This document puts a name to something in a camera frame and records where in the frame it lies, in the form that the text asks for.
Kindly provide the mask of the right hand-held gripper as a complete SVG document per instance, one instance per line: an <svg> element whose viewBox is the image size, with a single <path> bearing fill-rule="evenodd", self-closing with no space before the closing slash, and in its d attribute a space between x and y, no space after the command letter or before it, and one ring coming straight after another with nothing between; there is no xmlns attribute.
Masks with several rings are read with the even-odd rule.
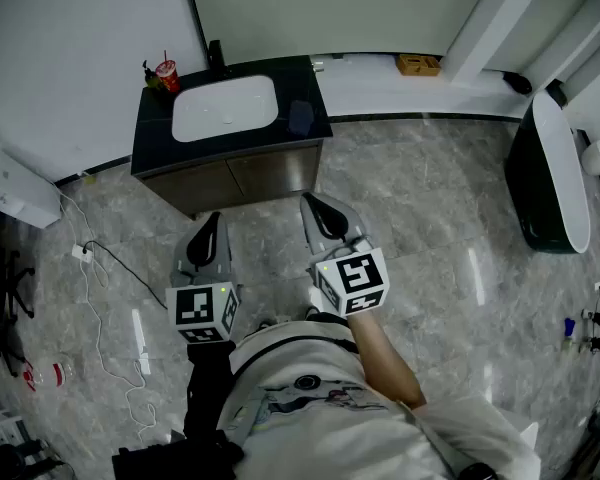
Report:
<svg viewBox="0 0 600 480"><path fill-rule="evenodd" d="M339 317L381 307L389 292L386 262L382 249L362 237L366 228L359 214L316 192L301 195L300 212L311 253L325 253L309 267L315 306Z"/></svg>

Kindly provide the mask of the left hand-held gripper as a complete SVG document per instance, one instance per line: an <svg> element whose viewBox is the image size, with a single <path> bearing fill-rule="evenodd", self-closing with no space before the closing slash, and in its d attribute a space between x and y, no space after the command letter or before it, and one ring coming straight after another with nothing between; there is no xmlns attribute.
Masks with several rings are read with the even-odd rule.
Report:
<svg viewBox="0 0 600 480"><path fill-rule="evenodd" d="M230 339L240 298L231 270L226 219L212 212L206 222L177 244L172 286L166 289L169 322L189 344ZM195 271L188 272L184 266Z"/></svg>

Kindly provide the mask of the brown wooden cabinet door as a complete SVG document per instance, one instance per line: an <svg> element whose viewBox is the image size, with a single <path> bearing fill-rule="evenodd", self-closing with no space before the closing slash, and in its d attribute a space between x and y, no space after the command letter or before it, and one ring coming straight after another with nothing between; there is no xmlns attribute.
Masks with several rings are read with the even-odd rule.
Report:
<svg viewBox="0 0 600 480"><path fill-rule="evenodd" d="M257 153L226 161L248 202L289 197L315 186L318 146Z"/></svg>
<svg viewBox="0 0 600 480"><path fill-rule="evenodd" d="M243 193L224 160L151 176L143 183L189 216L243 202Z"/></svg>

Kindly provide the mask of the blue wiping cloth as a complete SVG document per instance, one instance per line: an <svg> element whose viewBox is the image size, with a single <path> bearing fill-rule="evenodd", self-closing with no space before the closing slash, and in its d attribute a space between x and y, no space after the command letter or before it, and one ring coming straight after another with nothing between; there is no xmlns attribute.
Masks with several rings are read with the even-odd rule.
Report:
<svg viewBox="0 0 600 480"><path fill-rule="evenodd" d="M314 123L314 111L308 101L293 100L288 116L288 131L297 136L308 137Z"/></svg>

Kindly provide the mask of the person's black-sleeved left forearm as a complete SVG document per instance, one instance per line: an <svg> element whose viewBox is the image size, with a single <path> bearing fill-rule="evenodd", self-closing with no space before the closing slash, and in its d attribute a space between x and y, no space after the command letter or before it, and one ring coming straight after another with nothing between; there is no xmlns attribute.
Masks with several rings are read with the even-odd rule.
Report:
<svg viewBox="0 0 600 480"><path fill-rule="evenodd" d="M188 360L193 365L184 419L187 439L200 444L216 441L219 417L234 386L230 355L235 348L233 341L187 346Z"/></svg>

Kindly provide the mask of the person's right forearm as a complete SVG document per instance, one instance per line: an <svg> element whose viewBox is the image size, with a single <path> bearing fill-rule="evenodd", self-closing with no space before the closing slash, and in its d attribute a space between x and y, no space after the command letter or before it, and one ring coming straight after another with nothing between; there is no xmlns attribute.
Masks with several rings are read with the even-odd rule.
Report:
<svg viewBox="0 0 600 480"><path fill-rule="evenodd" d="M353 314L347 321L367 383L389 400L411 409L424 406L427 401L413 370L391 344L372 312Z"/></svg>

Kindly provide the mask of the dark wooden vanity cabinet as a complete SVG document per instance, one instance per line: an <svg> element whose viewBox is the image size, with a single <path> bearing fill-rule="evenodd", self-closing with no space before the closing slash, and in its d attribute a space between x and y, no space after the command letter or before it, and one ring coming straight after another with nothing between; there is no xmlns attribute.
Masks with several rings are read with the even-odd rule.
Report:
<svg viewBox="0 0 600 480"><path fill-rule="evenodd" d="M175 99L176 99L176 95L174 95L174 94L166 94L166 93L158 94L158 93L156 93L153 90L151 90L151 91L153 93L155 93L155 95L157 95L157 96L163 96L163 95L170 96L170 95L173 95L175 97ZM247 155L252 155L252 154L257 154L257 153L265 153L265 152L280 151L280 150L287 150L287 149L294 149L294 148L303 148L303 147L318 146L320 148L320 150L321 150L321 153L320 153L320 160L319 160L319 167L318 167L318 171L317 171L316 182L315 182L314 188L312 190L308 190L308 191L315 191L315 190L319 189L319 187L320 187L319 178L323 174L324 169L325 169L325 167L327 165L327 151L328 151L329 146L331 146L331 144L332 144L333 137L334 137L334 135L332 135L331 137L325 138L325 139L319 139L319 140L317 140L315 142L312 142L312 143L310 143L308 145L298 145L298 144L296 144L296 145L293 145L293 144L277 145L277 146L273 146L273 147L269 147L269 148L261 148L261 149L257 149L257 150L244 151L242 153L240 153L240 152L233 153L233 154L229 154L227 156L223 156L223 157L215 158L215 159L213 159L213 158L206 158L206 159L204 159L202 161L198 160L194 164L189 165L189 166L175 166L175 167L170 167L170 168L168 168L165 171L159 172L157 174L153 174L151 176L163 174L163 173L170 172L170 171L177 170L177 169L198 166L198 165L207 164L207 163L216 162L216 161L221 161L221 160L224 160L226 162L228 159L239 158L239 157L242 157L242 156L247 156ZM145 179L145 178L138 178L138 177L136 177L134 175L132 175L132 176L134 178L136 178L140 183L142 183L148 190L150 190L143 183L143 179ZM298 192L298 193L295 193L295 194L293 194L293 195L291 195L289 197L299 196L299 195L301 195L304 192ZM254 204L254 203L261 203L261 202L267 202L267 201L274 201L274 200L277 200L277 199L266 200L266 201L258 201L258 202L248 202L248 201L245 200L245 198L243 196L243 202L241 204L238 204L238 205L235 205L235 206L231 206L231 207L226 207L226 208L239 207L239 206L243 206L243 205L249 205L249 204ZM200 212L200 213L197 213L197 214L193 214L191 216L185 215L185 214L183 214L183 215L185 215L188 218L194 219L194 218L196 218L201 213L203 213L203 212Z"/></svg>

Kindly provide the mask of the black vanity countertop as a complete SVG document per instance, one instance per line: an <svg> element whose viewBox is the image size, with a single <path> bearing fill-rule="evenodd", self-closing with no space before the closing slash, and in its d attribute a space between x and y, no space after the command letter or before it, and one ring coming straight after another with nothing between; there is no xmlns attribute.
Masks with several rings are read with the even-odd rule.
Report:
<svg viewBox="0 0 600 480"><path fill-rule="evenodd" d="M215 159L277 145L308 145L333 135L309 56L233 64L228 67L228 74L230 79L250 75L269 77L279 109L276 120L261 129L182 143L175 140L171 132L175 97L157 96L145 88L141 93L131 155L132 175L146 178L170 167L189 166L206 158ZM289 129L294 101L305 101L313 109L314 120L305 136L293 134Z"/></svg>

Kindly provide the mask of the white sink basin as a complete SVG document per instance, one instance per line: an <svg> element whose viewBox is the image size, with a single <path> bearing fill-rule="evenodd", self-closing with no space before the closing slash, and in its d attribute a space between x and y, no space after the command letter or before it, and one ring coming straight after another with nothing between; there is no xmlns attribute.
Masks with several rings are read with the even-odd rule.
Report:
<svg viewBox="0 0 600 480"><path fill-rule="evenodd" d="M215 82L180 93L172 135L181 143L269 126L278 116L274 83L264 75Z"/></svg>

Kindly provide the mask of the red paper cup with straw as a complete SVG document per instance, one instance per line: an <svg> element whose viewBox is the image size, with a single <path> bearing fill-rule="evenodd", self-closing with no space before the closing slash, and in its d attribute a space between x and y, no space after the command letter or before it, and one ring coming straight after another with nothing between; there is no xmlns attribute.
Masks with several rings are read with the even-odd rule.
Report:
<svg viewBox="0 0 600 480"><path fill-rule="evenodd" d="M164 88L170 93L179 93L181 90L180 78L177 72L176 62L170 59L167 51L163 51L164 59L156 67L155 73Z"/></svg>

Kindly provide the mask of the brown cardboard box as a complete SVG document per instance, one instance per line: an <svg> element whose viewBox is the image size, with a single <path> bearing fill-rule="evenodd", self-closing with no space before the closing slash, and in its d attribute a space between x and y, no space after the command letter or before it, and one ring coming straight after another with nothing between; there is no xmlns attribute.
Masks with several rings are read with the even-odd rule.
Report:
<svg viewBox="0 0 600 480"><path fill-rule="evenodd" d="M429 55L400 54L396 67L403 76L436 77L441 71L438 60Z"/></svg>

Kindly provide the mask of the plastic bottle red label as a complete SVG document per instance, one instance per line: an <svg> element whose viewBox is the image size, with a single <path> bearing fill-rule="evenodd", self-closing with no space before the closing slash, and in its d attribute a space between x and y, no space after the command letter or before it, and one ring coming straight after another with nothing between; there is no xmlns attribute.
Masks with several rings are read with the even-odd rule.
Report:
<svg viewBox="0 0 600 480"><path fill-rule="evenodd" d="M41 359L35 364L25 363L25 369L22 372L28 388L37 392L41 389L59 388L66 384L66 368L61 361L56 359Z"/></svg>

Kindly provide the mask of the white water dispenser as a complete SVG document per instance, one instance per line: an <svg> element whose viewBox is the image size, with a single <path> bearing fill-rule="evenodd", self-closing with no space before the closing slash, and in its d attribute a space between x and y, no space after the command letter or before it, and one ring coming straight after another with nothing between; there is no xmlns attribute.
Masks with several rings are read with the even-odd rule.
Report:
<svg viewBox="0 0 600 480"><path fill-rule="evenodd" d="M61 218L56 187L0 150L0 212L45 229Z"/></svg>

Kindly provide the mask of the white roller blind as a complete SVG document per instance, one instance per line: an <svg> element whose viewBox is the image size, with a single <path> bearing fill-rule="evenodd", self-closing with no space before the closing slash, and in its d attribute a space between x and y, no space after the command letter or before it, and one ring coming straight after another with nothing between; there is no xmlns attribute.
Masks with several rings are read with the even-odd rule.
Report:
<svg viewBox="0 0 600 480"><path fill-rule="evenodd" d="M228 63L329 53L443 55L478 0L195 0Z"/></svg>

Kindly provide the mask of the black and white bathtub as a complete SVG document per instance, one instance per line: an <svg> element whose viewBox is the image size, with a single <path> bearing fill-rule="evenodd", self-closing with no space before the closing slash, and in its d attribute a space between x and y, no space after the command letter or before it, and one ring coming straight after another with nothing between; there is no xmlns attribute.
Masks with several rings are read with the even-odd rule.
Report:
<svg viewBox="0 0 600 480"><path fill-rule="evenodd" d="M551 254L586 252L591 220L574 136L546 91L529 104L504 170L527 244Z"/></svg>

